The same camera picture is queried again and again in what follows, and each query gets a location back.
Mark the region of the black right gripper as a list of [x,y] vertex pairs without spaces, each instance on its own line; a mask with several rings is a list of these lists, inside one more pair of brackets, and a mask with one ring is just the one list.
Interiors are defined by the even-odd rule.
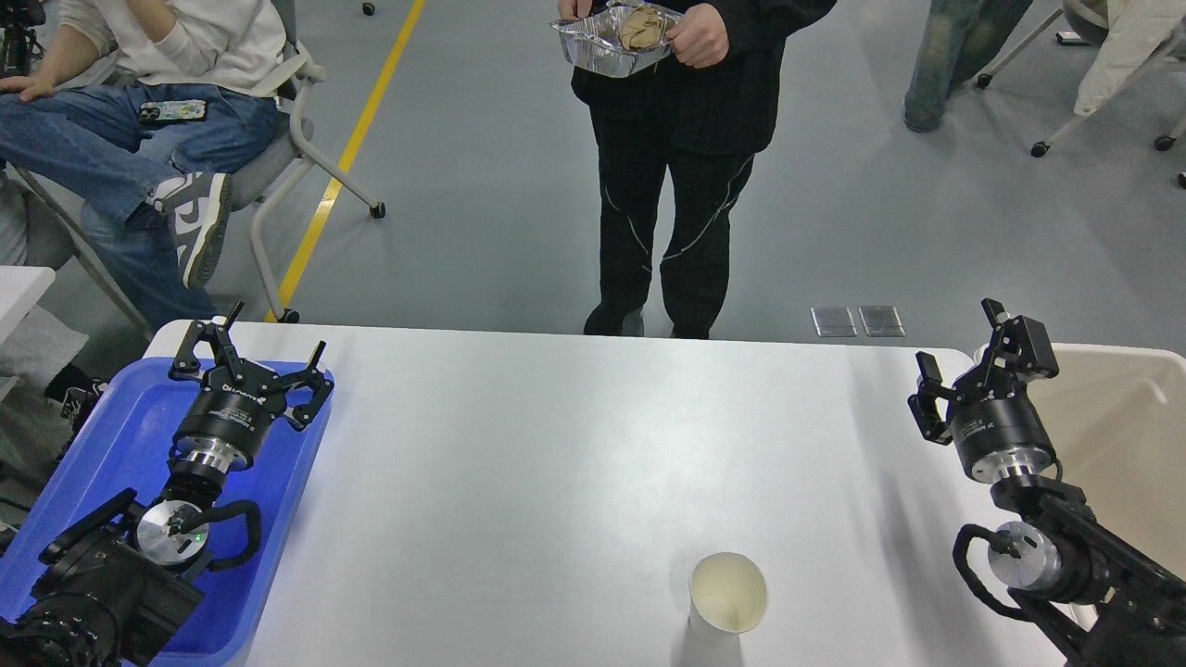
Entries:
[[[991,337],[978,366],[954,387],[944,387],[935,356],[916,352],[919,379],[907,405],[927,442],[954,442],[965,476],[991,485],[1054,465],[1054,445],[1027,396],[1027,385],[1053,379],[1060,368],[1041,320],[1009,315],[991,298],[981,305]],[[938,409],[940,398],[949,402],[948,423]]]

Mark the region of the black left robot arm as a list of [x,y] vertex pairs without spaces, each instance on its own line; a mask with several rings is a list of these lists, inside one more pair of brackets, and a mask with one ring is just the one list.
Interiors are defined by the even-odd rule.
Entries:
[[329,423],[310,362],[195,320],[100,398],[4,555],[5,666],[221,666],[262,612]]

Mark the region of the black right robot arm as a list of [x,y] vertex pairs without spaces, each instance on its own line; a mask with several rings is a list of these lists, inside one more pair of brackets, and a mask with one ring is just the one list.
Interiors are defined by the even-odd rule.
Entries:
[[1079,485],[1045,474],[1061,460],[1027,393],[1059,371],[1045,325],[991,298],[981,306],[991,337],[978,363],[944,385],[918,352],[908,396],[920,434],[954,445],[967,478],[1016,515],[962,526],[954,567],[991,611],[1038,625],[1069,666],[1181,666],[1182,580],[1102,527]]

